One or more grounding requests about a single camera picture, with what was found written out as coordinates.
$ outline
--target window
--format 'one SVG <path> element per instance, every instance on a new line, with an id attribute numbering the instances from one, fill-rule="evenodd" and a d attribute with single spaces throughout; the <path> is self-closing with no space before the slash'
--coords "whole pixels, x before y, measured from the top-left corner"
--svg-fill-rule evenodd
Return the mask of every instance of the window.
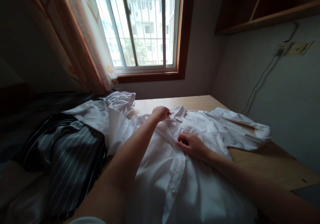
<path id="1" fill-rule="evenodd" d="M 122 77 L 122 74 L 149 75 L 155 72 L 169 72 L 170 75 L 166 78 L 184 78 L 184 74 L 180 73 L 181 70 L 185 70 L 182 68 L 185 64 L 181 63 L 186 62 L 188 48 L 186 43 L 189 42 L 193 0 L 183 0 L 183 9 L 180 7 L 182 4 L 180 0 L 96 0 L 96 2 L 106 29 L 107 42 L 109 44 L 111 41 L 112 44 L 111 57 L 117 64 L 115 69 L 118 77 Z M 162 3 L 165 3 L 165 10 L 162 8 Z M 162 23 L 166 25 L 166 33 L 163 33 Z"/>
<path id="2" fill-rule="evenodd" d="M 111 42 L 108 42 L 108 47 L 109 47 L 110 52 L 113 52 L 113 46 L 112 46 Z"/>
<path id="3" fill-rule="evenodd" d="M 134 35 L 137 34 L 137 27 L 136 27 L 136 25 L 132 25 L 132 32 L 133 32 Z"/>
<path id="4" fill-rule="evenodd" d="M 152 0 L 138 0 L 137 3 L 139 10 L 149 9 L 149 11 L 152 11 Z"/>
<path id="5" fill-rule="evenodd" d="M 154 26 L 153 26 L 153 23 L 150 23 L 149 24 L 144 24 L 144 32 L 146 34 L 154 34 Z"/>
<path id="6" fill-rule="evenodd" d="M 152 1 L 149 1 L 148 9 L 149 9 L 149 11 L 152 11 Z"/>

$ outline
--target power socket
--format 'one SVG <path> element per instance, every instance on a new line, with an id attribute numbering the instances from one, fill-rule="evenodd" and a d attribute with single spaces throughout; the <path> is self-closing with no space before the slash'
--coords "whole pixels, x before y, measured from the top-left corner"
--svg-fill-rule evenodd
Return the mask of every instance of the power socket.
<path id="1" fill-rule="evenodd" d="M 288 51 L 290 50 L 292 45 L 293 45 L 293 42 L 279 43 L 278 47 L 275 50 L 274 55 L 275 56 L 285 56 L 288 53 Z"/>
<path id="2" fill-rule="evenodd" d="M 305 52 L 308 50 L 308 48 L 313 44 L 314 42 L 295 42 L 290 50 L 288 51 L 287 55 L 300 55 L 303 56 Z"/>

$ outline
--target tree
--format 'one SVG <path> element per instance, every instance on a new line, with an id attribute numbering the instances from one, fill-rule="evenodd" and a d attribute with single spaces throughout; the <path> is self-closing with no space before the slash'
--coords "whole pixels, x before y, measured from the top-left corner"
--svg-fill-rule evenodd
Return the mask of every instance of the tree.
<path id="1" fill-rule="evenodd" d="M 147 63 L 147 53 L 146 53 L 146 48 L 143 41 L 138 42 L 138 40 L 135 39 L 134 44 L 136 48 L 139 65 L 145 65 Z M 124 54 L 124 59 L 126 61 L 126 64 L 128 66 L 135 66 L 130 39 L 127 39 L 127 38 L 125 39 L 125 47 L 123 50 L 123 54 Z"/>

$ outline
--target shirt sleeve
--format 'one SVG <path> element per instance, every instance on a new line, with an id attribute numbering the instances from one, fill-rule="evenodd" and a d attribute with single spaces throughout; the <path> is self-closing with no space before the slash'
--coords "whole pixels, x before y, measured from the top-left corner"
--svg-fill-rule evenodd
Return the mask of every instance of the shirt sleeve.
<path id="1" fill-rule="evenodd" d="M 219 123 L 219 133 L 222 135 L 224 143 L 229 147 L 253 151 L 271 139 L 269 126 L 255 123 L 242 114 L 223 108 L 216 108 L 211 113 L 214 115 L 212 118 L 216 119 Z M 255 135 L 252 135 L 246 129 L 229 121 L 245 124 L 254 128 Z"/>
<path id="2" fill-rule="evenodd" d="M 106 224 L 104 221 L 97 217 L 79 217 L 69 224 Z"/>

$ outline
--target white wall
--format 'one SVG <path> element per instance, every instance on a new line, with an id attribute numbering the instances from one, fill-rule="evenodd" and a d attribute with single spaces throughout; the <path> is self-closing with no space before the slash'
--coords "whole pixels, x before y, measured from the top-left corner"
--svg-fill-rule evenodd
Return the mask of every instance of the white wall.
<path id="1" fill-rule="evenodd" d="M 74 90 L 23 0 L 0 0 L 0 56 L 36 92 Z"/>
<path id="2" fill-rule="evenodd" d="M 18 74 L 0 57 L 0 88 L 23 83 Z"/>
<path id="3" fill-rule="evenodd" d="M 224 52 L 226 36 L 214 35 L 222 0 L 194 0 L 184 80 L 121 84 L 136 99 L 209 95 Z"/>
<path id="4" fill-rule="evenodd" d="M 271 126 L 273 141 L 320 175 L 320 16 L 298 23 L 292 41 L 314 44 L 304 56 L 279 60 L 257 93 L 248 116 Z M 271 61 L 274 48 L 289 38 L 293 28 L 289 22 L 230 36 L 212 96 L 241 112 Z M 319 193 L 317 186 L 301 191 L 320 207 Z"/>

